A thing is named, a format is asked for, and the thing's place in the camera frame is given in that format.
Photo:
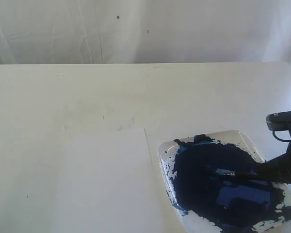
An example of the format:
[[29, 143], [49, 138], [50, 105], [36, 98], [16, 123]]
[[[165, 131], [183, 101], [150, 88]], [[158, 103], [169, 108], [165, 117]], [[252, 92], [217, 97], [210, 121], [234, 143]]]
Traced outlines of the black paintbrush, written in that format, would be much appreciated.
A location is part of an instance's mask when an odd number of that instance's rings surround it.
[[222, 169], [222, 168], [213, 168], [210, 166], [203, 166], [201, 169], [203, 172], [206, 172], [208, 174], [218, 175], [218, 176], [229, 176], [229, 177], [238, 177], [238, 178], [249, 179], [249, 180], [260, 180], [258, 175], [251, 174], [251, 173], [236, 172], [236, 171]]

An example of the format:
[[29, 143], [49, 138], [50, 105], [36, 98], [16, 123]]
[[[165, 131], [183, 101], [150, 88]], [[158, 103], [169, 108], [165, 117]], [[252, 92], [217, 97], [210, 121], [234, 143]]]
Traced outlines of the white square paint dish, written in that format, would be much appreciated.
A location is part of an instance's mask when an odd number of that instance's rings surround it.
[[265, 162], [236, 130], [164, 142], [158, 156], [167, 195], [189, 233], [262, 233], [291, 220], [283, 183], [208, 174], [203, 166], [254, 174]]

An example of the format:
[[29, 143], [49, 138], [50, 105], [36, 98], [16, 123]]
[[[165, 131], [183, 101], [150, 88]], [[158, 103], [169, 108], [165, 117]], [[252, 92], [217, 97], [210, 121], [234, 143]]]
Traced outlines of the white paper sheet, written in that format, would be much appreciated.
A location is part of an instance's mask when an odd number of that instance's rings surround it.
[[53, 233], [164, 231], [144, 129], [80, 134], [62, 148]]

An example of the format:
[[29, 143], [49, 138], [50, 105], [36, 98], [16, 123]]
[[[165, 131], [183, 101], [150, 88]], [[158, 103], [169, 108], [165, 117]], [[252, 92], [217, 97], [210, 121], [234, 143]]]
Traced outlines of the white backdrop cloth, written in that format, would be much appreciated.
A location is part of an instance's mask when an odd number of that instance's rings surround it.
[[285, 61], [291, 0], [0, 0], [0, 64]]

